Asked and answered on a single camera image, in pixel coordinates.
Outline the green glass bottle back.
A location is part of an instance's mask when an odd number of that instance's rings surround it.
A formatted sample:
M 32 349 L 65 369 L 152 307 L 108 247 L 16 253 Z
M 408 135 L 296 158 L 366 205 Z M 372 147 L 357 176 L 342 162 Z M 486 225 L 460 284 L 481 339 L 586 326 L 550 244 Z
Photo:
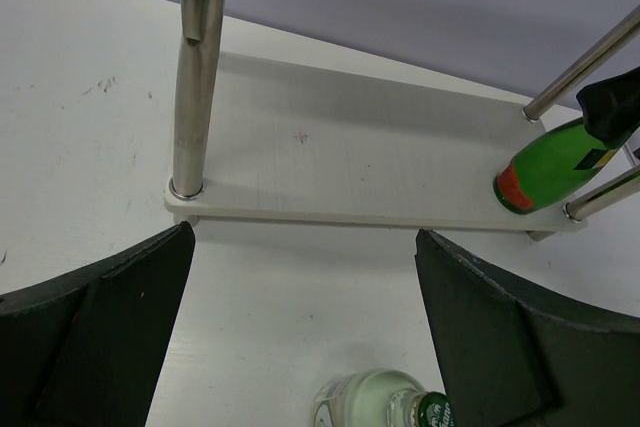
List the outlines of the green glass bottle back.
M 494 194 L 518 215 L 544 209 L 586 185 L 625 141 L 591 136 L 582 118 L 566 122 L 521 149 L 494 178 Z

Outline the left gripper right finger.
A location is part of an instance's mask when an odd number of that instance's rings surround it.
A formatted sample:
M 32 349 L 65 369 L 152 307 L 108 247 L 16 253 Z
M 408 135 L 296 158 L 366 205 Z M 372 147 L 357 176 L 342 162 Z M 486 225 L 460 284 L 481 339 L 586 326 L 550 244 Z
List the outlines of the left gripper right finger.
M 415 264 L 459 426 L 636 426 L 639 320 L 421 230 Z

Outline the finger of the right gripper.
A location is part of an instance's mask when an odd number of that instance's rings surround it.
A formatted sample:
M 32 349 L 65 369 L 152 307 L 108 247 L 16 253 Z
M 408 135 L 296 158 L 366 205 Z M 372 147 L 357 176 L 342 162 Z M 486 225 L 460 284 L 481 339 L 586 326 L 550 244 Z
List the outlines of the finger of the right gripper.
M 586 132 L 608 147 L 621 147 L 639 128 L 640 68 L 583 87 L 577 101 Z

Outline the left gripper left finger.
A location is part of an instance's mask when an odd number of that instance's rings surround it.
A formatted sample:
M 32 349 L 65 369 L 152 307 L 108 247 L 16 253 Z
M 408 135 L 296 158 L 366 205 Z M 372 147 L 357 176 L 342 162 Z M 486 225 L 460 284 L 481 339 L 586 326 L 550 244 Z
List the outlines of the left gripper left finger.
M 145 425 L 194 250 L 182 222 L 2 294 L 2 425 Z

